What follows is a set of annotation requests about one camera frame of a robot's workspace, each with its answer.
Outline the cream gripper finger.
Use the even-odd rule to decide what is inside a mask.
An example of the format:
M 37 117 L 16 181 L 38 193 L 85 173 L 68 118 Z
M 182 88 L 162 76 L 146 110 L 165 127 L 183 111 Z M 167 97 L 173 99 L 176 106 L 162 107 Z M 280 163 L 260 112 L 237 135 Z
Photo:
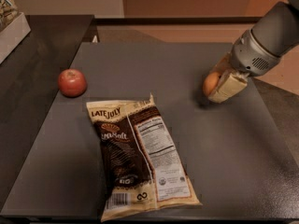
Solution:
M 226 53 L 210 70 L 210 73 L 217 73 L 222 75 L 225 72 L 231 72 L 233 67 L 230 64 L 231 54 Z
M 208 100 L 220 104 L 237 95 L 248 86 L 248 76 L 248 73 L 226 70 L 216 88 L 208 95 Z

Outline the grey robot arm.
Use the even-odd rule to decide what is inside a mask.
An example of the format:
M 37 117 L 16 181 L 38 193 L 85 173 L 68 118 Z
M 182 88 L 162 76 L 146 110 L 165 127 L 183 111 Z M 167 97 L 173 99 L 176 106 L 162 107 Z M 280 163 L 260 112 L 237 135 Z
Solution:
M 276 3 L 210 70 L 205 97 L 222 103 L 243 91 L 249 77 L 260 77 L 299 44 L 299 0 Z

